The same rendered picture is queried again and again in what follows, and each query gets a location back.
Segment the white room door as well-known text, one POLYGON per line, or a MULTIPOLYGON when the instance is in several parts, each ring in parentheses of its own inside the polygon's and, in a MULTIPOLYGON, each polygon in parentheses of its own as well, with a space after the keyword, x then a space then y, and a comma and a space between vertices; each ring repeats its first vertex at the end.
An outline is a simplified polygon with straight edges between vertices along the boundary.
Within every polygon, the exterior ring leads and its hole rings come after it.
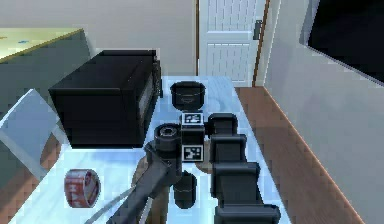
POLYGON ((267 0, 199 0, 198 74, 227 76, 235 87, 251 87, 267 0))

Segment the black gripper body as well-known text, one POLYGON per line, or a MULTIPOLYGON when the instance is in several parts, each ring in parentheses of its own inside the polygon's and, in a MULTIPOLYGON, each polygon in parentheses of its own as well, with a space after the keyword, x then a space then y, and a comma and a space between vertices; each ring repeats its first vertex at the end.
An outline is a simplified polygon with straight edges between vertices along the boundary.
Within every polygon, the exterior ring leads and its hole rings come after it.
POLYGON ((136 224, 137 217, 149 198, 181 178, 181 137, 179 125, 162 124, 154 130, 154 140, 144 147, 148 168, 136 182, 134 189, 106 224, 136 224))

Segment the black mug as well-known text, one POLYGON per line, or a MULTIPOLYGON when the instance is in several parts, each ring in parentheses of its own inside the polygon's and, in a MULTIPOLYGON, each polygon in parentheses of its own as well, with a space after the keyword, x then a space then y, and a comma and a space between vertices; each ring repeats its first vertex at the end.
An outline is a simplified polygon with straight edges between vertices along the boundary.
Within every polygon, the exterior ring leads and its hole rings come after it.
POLYGON ((190 209, 196 201, 196 177, 183 171, 180 180, 173 185, 175 204, 180 209, 190 209))

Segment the black television set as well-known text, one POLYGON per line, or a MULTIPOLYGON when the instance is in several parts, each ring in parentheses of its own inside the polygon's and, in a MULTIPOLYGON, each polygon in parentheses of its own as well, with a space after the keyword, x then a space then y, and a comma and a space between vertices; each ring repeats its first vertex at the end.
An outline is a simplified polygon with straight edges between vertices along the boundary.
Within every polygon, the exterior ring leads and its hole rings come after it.
POLYGON ((384 85, 384 0, 316 0, 306 44, 384 85))

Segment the black microwave oven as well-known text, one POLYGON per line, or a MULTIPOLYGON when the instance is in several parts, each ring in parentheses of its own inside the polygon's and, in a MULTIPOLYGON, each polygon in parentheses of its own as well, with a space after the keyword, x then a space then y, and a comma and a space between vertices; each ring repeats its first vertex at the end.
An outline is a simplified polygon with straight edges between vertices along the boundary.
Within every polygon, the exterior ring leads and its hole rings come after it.
POLYGON ((49 93, 72 147, 140 148, 161 84, 154 50, 104 50, 49 93))

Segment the black round pot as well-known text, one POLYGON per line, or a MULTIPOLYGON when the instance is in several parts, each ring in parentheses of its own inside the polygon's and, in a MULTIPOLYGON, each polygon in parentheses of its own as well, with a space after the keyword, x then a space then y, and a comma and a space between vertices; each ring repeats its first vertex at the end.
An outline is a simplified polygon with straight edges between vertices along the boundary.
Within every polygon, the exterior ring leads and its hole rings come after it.
POLYGON ((196 81, 181 81, 171 87, 172 105, 180 110, 198 110, 204 105, 205 86, 196 81))

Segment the pale grey chair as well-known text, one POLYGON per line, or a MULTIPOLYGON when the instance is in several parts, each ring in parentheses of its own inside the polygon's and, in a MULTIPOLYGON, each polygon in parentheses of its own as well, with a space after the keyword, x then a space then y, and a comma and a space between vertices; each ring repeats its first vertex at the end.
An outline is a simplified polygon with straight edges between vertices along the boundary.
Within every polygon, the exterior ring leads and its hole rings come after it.
POLYGON ((24 94, 0 121, 0 140, 38 180, 47 174, 40 159, 50 135, 61 144, 68 143, 58 122, 57 114, 35 89, 24 94))

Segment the red and white can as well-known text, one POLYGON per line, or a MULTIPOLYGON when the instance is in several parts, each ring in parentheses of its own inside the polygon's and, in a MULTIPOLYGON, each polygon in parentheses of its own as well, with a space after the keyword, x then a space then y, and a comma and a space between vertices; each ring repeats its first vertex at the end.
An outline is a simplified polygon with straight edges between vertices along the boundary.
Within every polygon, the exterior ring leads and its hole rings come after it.
POLYGON ((72 208, 92 208, 100 194, 101 184, 92 169, 71 169, 64 178, 64 192, 72 208))

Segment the grey cupboard with yellow top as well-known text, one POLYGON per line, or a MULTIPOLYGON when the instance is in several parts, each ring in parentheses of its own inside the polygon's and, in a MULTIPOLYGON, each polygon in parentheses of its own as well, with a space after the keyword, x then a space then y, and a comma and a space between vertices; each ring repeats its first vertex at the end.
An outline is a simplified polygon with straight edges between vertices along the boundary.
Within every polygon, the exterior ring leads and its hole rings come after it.
POLYGON ((0 116, 29 89, 48 89, 90 59, 82 28, 0 28, 0 116))

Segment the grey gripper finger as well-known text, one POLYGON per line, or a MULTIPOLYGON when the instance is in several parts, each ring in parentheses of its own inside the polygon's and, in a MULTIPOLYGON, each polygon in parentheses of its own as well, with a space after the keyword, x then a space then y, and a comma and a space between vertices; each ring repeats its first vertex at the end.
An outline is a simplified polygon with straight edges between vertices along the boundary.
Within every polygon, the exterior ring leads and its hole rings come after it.
POLYGON ((139 223, 138 224, 146 224, 148 215, 150 213, 151 207, 152 207, 153 199, 151 197, 148 198, 146 205, 141 213, 139 223))
POLYGON ((135 187, 131 187, 130 189, 122 192, 120 195, 116 196, 113 200, 108 202, 104 207, 99 209, 94 215, 92 215, 84 224, 93 224, 97 221, 104 213, 110 210, 114 205, 128 197, 130 193, 135 189, 135 187))

